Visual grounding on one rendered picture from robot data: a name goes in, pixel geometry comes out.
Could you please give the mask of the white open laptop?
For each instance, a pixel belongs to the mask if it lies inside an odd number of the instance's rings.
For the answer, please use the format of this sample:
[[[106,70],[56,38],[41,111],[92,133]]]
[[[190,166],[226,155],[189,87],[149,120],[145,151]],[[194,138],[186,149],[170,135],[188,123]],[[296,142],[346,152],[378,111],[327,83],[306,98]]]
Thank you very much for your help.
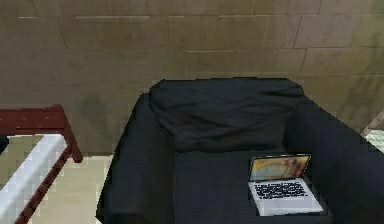
[[[252,159],[248,186],[260,216],[323,211],[303,179],[310,159],[310,154],[277,154]]]

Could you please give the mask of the black pillow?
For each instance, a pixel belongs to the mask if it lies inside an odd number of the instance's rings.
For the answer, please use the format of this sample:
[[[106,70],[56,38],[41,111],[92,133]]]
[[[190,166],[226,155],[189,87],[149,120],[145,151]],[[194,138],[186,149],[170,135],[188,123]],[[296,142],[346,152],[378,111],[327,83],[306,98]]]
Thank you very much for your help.
[[[9,144],[8,137],[4,135],[0,135],[0,155],[5,151],[8,144]]]

